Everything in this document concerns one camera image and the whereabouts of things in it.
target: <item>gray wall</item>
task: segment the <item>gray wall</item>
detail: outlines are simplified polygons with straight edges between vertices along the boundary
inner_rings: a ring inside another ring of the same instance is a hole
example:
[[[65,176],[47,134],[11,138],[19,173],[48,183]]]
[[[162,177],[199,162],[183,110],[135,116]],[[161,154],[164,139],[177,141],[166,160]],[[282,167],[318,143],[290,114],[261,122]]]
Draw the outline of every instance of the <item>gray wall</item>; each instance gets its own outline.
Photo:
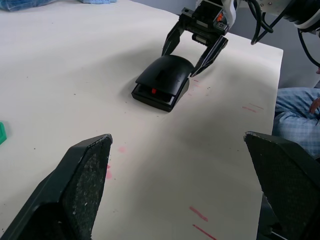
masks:
[[[186,7],[194,10],[196,0],[133,0],[134,2],[148,5],[153,8],[166,10],[174,14],[180,14],[181,10]]]
[[[270,24],[274,16],[266,16]],[[248,39],[254,35],[256,21],[248,8],[237,11],[236,21],[230,32]],[[283,60],[280,74],[280,88],[287,87],[314,87],[320,80],[316,74],[318,69],[306,57],[298,38],[297,28],[293,23],[282,19],[273,28],[272,34],[268,33],[261,42],[270,46],[283,49]],[[320,39],[313,34],[303,34],[309,52],[320,62]]]

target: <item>blue cloth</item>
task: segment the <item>blue cloth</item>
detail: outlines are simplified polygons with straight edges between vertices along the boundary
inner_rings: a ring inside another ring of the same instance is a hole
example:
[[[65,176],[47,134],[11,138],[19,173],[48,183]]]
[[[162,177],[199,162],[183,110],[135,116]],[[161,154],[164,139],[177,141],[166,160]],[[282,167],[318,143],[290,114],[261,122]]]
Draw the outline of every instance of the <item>blue cloth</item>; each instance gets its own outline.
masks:
[[[55,0],[0,0],[0,9],[19,11],[47,5]]]
[[[272,135],[298,143],[311,156],[320,155],[320,111],[309,113],[312,102],[320,98],[318,88],[278,90]]]

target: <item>white table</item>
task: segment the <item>white table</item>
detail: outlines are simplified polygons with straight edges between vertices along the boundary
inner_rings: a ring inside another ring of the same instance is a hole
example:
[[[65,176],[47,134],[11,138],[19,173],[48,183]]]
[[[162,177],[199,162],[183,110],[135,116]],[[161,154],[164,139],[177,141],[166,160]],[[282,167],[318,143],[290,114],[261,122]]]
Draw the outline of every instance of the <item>white table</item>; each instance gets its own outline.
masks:
[[[166,113],[131,91],[177,20],[128,0],[0,12],[0,230],[70,146],[110,133],[94,240],[209,239],[193,225],[256,239],[262,192],[243,136],[271,133],[283,51],[228,34]],[[174,54],[196,64],[204,50],[186,32]]]

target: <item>robotic arm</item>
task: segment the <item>robotic arm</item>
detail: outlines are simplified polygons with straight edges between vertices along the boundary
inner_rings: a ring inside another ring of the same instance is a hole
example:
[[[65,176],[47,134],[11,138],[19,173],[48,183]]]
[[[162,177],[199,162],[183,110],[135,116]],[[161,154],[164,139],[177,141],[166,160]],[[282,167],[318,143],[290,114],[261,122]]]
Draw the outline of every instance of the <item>robotic arm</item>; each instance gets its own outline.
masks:
[[[214,62],[227,45],[228,40],[224,36],[236,20],[236,10],[246,3],[256,19],[252,45],[259,42],[267,33],[272,33],[272,28],[284,18],[297,27],[307,57],[320,67],[320,64],[310,56],[302,37],[303,32],[319,36],[320,0],[198,0],[195,11],[188,8],[182,10],[179,21],[166,38],[162,56],[170,55],[179,44],[182,33],[189,31],[193,33],[194,41],[207,46],[191,72],[191,77],[200,74]],[[277,16],[270,25],[265,22],[266,13]]]

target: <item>pink stain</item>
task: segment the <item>pink stain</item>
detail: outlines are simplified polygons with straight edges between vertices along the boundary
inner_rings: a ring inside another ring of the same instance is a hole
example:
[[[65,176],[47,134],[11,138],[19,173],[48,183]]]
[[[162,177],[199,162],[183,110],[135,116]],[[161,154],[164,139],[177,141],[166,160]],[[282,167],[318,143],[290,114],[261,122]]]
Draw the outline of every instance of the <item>pink stain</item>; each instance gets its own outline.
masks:
[[[197,214],[201,219],[205,220],[206,222],[208,222],[208,218],[203,216],[197,209],[195,209],[193,206],[190,206],[189,209],[194,212],[195,214]]]
[[[259,108],[259,109],[262,109],[262,110],[264,110],[264,108],[263,107],[260,107],[260,106],[257,106],[257,105],[254,105],[254,104],[252,104],[252,103],[249,103],[251,106],[254,106],[254,107],[257,107],[257,108]]]
[[[242,108],[243,108],[243,109],[247,109],[247,110],[249,110],[249,111],[251,111],[251,112],[257,113],[256,110],[253,110],[253,109],[251,109],[251,108],[249,108],[249,107],[243,106]]]
[[[106,171],[106,179],[111,179],[112,178],[112,174],[110,171]]]
[[[119,147],[118,151],[119,151],[120,153],[124,154],[127,150],[126,150],[126,147],[121,146],[121,147]]]
[[[198,227],[197,225],[193,224],[192,226],[194,226],[196,229],[198,229],[200,232],[202,232],[203,234],[207,235],[209,238],[213,239],[213,240],[217,240],[216,238],[214,238],[213,236],[211,236],[209,233],[207,233],[206,231],[202,230],[200,227]]]

